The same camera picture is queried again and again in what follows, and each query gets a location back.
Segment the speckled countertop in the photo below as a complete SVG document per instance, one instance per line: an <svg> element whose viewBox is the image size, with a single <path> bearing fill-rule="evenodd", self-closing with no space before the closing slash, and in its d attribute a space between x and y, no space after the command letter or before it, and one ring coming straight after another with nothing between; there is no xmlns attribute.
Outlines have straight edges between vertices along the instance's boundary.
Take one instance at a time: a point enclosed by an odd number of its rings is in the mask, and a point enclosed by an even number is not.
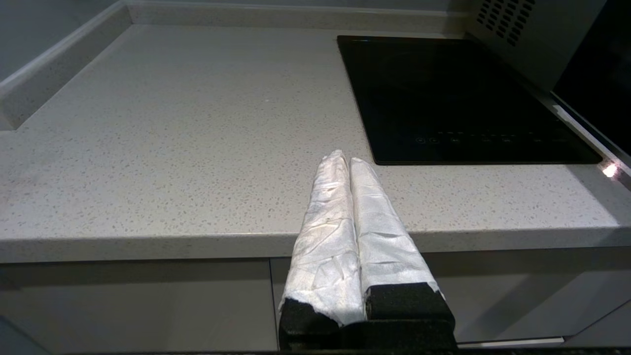
<svg viewBox="0 0 631 355"><path fill-rule="evenodd" d="M321 157L371 159L342 33L130 27L0 133L0 262L291 255ZM593 165L376 171L422 251L631 245Z"/></svg>

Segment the microwave vent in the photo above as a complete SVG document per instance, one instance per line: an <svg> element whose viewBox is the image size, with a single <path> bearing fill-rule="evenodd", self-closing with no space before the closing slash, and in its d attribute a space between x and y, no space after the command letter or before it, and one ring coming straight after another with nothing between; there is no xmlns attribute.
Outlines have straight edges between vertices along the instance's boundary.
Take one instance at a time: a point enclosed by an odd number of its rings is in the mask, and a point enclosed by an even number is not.
<svg viewBox="0 0 631 355"><path fill-rule="evenodd" d="M535 0L484 0L476 21L515 47L535 4Z"/></svg>

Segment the gray wall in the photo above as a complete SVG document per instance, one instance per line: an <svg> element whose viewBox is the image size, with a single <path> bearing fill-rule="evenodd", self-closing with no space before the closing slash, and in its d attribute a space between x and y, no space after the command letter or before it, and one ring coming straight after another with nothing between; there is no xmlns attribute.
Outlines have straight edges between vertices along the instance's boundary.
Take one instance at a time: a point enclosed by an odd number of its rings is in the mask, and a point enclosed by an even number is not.
<svg viewBox="0 0 631 355"><path fill-rule="evenodd" d="M0 0L0 81L115 0Z"/></svg>
<svg viewBox="0 0 631 355"><path fill-rule="evenodd" d="M377 9L468 11L471 0L164 0L220 4L272 4L293 6L335 6Z"/></svg>

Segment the cabinet door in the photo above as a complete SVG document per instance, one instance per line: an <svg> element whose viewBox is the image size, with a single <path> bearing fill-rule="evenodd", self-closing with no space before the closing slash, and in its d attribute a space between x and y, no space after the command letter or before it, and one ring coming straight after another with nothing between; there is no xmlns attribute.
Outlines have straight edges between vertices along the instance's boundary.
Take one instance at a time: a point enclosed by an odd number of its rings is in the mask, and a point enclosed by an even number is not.
<svg viewBox="0 0 631 355"><path fill-rule="evenodd" d="M425 253L458 342L573 335L629 299L630 248ZM272 259L280 302L289 259Z"/></svg>
<svg viewBox="0 0 631 355"><path fill-rule="evenodd" d="M53 353L275 350L267 260L16 265L0 315Z"/></svg>
<svg viewBox="0 0 631 355"><path fill-rule="evenodd" d="M600 319L581 333L565 340L569 347L630 347L631 301Z"/></svg>

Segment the induction cooktop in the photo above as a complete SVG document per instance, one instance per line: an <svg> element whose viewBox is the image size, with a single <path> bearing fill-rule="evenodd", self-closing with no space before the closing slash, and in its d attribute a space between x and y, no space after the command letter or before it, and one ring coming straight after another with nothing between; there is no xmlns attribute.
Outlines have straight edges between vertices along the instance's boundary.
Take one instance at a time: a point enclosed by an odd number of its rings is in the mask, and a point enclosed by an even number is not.
<svg viewBox="0 0 631 355"><path fill-rule="evenodd" d="M379 165L602 160L473 41L339 36L338 46Z"/></svg>

